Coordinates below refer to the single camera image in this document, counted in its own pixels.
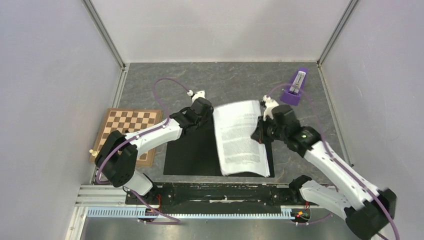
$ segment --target wooden chessboard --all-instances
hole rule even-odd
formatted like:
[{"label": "wooden chessboard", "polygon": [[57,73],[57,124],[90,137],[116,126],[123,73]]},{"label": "wooden chessboard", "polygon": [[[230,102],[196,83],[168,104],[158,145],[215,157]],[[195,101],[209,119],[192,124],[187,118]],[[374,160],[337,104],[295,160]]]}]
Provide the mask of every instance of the wooden chessboard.
[{"label": "wooden chessboard", "polygon": [[[151,109],[125,109],[125,108],[109,108],[103,123],[98,132],[97,139],[94,143],[93,150],[100,151],[109,134],[115,130],[121,133],[133,133],[146,129],[162,120],[161,110]],[[153,148],[143,153],[137,159],[136,166],[151,166],[155,157],[156,149]],[[94,162],[96,157],[91,156],[90,161]]]}]

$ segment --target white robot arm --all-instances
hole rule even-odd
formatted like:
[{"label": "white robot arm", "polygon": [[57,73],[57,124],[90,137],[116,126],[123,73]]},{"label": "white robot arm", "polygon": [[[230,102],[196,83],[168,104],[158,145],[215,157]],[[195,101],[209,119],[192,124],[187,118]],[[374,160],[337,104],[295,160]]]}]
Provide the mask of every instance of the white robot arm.
[{"label": "white robot arm", "polygon": [[[110,133],[96,157],[95,164],[98,167],[117,146],[128,142],[120,148],[120,154],[114,153],[103,168],[102,173],[113,186],[128,187],[141,196],[149,193],[153,182],[146,175],[135,171],[136,159],[152,148],[190,134],[212,119],[213,107],[204,98],[204,92],[195,94],[192,101],[191,107],[172,114],[170,119],[150,128],[126,135],[118,131]],[[397,197],[390,189],[380,190],[360,176],[328,146],[328,143],[322,141],[321,135],[315,129],[301,126],[289,105],[279,105],[267,96],[264,96],[261,105],[265,107],[264,115],[258,117],[257,128],[251,138],[259,143],[283,141],[291,151],[321,170],[339,189],[339,192],[336,192],[302,175],[289,184],[298,202],[308,201],[331,211],[344,219],[361,239],[371,238],[388,224],[388,219],[373,197],[345,169],[353,173],[378,197],[393,218]]]},{"label": "white robot arm", "polygon": [[338,192],[328,189],[303,175],[289,184],[301,202],[315,203],[336,214],[361,239],[370,239],[389,223],[368,190],[393,218],[397,197],[390,189],[380,190],[365,180],[327,142],[322,141],[314,128],[301,126],[289,105],[279,105],[269,96],[263,97],[261,105],[265,107],[264,116],[258,118],[251,138],[259,143],[283,141],[290,150],[316,166],[339,189]]}]

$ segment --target book page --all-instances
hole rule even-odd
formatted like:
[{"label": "book page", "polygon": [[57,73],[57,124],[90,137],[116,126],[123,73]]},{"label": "book page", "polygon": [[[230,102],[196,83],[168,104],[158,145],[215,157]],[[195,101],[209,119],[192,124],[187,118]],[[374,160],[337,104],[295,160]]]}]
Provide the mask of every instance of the book page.
[{"label": "book page", "polygon": [[214,108],[213,122],[222,175],[251,172],[269,177],[265,145],[251,139],[260,115],[258,100]]}]

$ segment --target black mat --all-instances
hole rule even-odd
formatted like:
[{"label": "black mat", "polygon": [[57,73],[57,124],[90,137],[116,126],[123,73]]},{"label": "black mat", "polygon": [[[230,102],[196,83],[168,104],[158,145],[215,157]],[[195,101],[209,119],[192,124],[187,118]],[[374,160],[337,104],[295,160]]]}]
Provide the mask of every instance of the black mat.
[{"label": "black mat", "polygon": [[[273,178],[275,174],[271,143],[265,143],[265,148],[269,165],[269,177]],[[222,176],[213,120],[187,136],[168,142],[163,174]],[[229,176],[263,178],[263,176],[252,172],[241,172]]]}]

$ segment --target purple cable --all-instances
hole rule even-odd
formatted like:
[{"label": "purple cable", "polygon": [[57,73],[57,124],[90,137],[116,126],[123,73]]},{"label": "purple cable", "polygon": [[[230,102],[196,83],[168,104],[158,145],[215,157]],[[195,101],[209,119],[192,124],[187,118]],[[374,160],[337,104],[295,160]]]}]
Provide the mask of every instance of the purple cable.
[{"label": "purple cable", "polygon": [[159,214],[167,219],[170,220],[174,220],[174,221],[159,221],[159,222],[155,222],[155,221],[148,221],[146,222],[146,224],[152,224],[152,225],[176,225],[176,224],[180,224],[181,220],[179,220],[178,218],[166,215],[165,213],[162,213],[156,209],[154,209],[153,207],[151,207],[143,198],[142,196],[140,196],[136,191],[131,190],[131,193],[134,194],[138,200],[140,200],[141,203],[143,203],[144,205],[146,205],[146,207],[148,207],[149,209],[151,209],[153,212],[155,212],[156,214]]},{"label": "purple cable", "polygon": [[[271,96],[271,94],[277,90],[277,89],[281,89],[283,87],[287,87],[290,86],[290,83],[283,83],[280,84],[276,87],[274,87],[267,96]],[[392,217],[390,216],[389,212],[386,210],[386,208],[384,207],[383,203],[377,198],[376,195],[374,195],[374,193],[369,190],[367,188],[367,186],[365,186],[365,184],[359,180],[359,178],[357,178],[357,176],[355,176],[347,167],[345,167],[337,158],[334,157],[334,155],[331,153],[330,148],[326,142],[326,137],[324,135],[324,131],[323,131],[323,127],[321,125],[320,119],[318,118],[317,112],[316,112],[316,108],[314,106],[314,102],[311,100],[311,98],[309,97],[309,95],[306,94],[305,91],[303,91],[302,89],[299,89],[299,91],[305,95],[307,101],[309,102],[309,104],[312,107],[312,112],[313,114],[316,116],[316,124],[318,125],[318,129],[319,129],[319,133],[321,134],[321,139],[322,139],[322,143],[324,145],[325,150],[327,151],[328,155],[330,156],[330,158],[332,158],[334,160],[334,162],[341,168],[343,169],[349,176],[351,176],[363,189],[365,189],[368,194],[372,197],[372,199],[374,199],[374,201],[378,204],[378,206],[381,208],[381,210],[383,211],[384,215],[386,216],[388,222],[391,225],[391,228],[393,229],[394,232],[394,236],[396,238],[396,240],[400,240],[401,237],[399,236],[399,232],[398,232],[398,228],[395,225],[395,222],[393,221]],[[379,234],[379,236],[383,239],[387,239],[385,236]]]},{"label": "purple cable", "polygon": [[377,236],[379,236],[383,240],[389,240],[387,237],[383,236],[381,233],[377,233]]},{"label": "purple cable", "polygon": [[[337,192],[339,192],[339,188],[336,185],[334,185],[334,184],[327,184],[325,187],[328,188],[330,186],[334,186],[335,187],[335,190]],[[311,221],[311,222],[298,222],[296,226],[298,226],[298,225],[300,225],[300,226],[308,226],[308,225],[311,225],[311,224],[317,224],[317,223],[320,223],[320,222],[323,222],[323,221],[329,219],[332,216],[333,216],[333,214],[330,212],[329,214],[327,214],[327,216],[325,216],[325,217],[323,217],[321,219],[318,219],[318,220],[315,220],[315,221]]]},{"label": "purple cable", "polygon": [[[165,104],[159,99],[159,97],[158,97],[158,95],[156,94],[156,84],[158,84],[160,81],[163,81],[163,80],[170,80],[170,81],[173,81],[173,82],[175,82],[175,83],[177,83],[177,84],[179,84],[181,87],[183,87],[187,92],[189,92],[190,90],[184,85],[184,84],[182,84],[181,82],[179,82],[177,79],[175,79],[175,78],[172,78],[172,77],[161,77],[161,78],[159,78],[159,79],[157,79],[156,80],[156,82],[154,82],[154,84],[153,84],[153,87],[151,88],[151,91],[153,92],[153,96],[154,96],[154,98],[156,99],[156,101],[159,103],[159,105],[163,108],[163,110],[165,111],[165,114],[166,114],[166,121],[165,121],[165,123],[163,124],[163,125],[167,125],[169,122],[170,122],[170,114],[169,114],[169,111],[168,111],[168,108],[165,106]],[[151,133],[151,132],[154,132],[154,131],[156,131],[156,130],[158,130],[158,129],[162,129],[162,125],[160,125],[160,126],[157,126],[157,127],[155,127],[155,128],[152,128],[152,129],[149,129],[149,130],[147,130],[147,131],[144,131],[144,132],[142,132],[142,133],[140,133],[140,134],[138,134],[138,135],[135,135],[135,136],[133,136],[133,137],[131,137],[131,138],[129,138],[129,139],[127,139],[127,140],[125,140],[123,143],[121,143],[121,144],[119,144],[115,149],[113,149],[110,153],[109,153],[109,155],[107,155],[107,157],[104,159],[104,161],[101,163],[101,165],[100,165],[100,167],[98,168],[98,172],[97,172],[97,175],[95,176],[95,181],[96,181],[96,183],[98,183],[98,184],[108,184],[109,183],[109,181],[108,180],[106,180],[106,181],[102,181],[102,180],[100,180],[100,174],[103,172],[103,168],[105,168],[105,165],[106,165],[106,163],[108,163],[108,161],[109,161],[109,159],[111,159],[111,157],[120,149],[120,148],[122,148],[125,144],[127,144],[127,143],[129,143],[129,142],[131,142],[131,141],[133,141],[133,140],[135,140],[135,139],[137,139],[137,137],[141,137],[141,136],[143,136],[143,135],[146,135],[146,134],[149,134],[149,133]]]}]

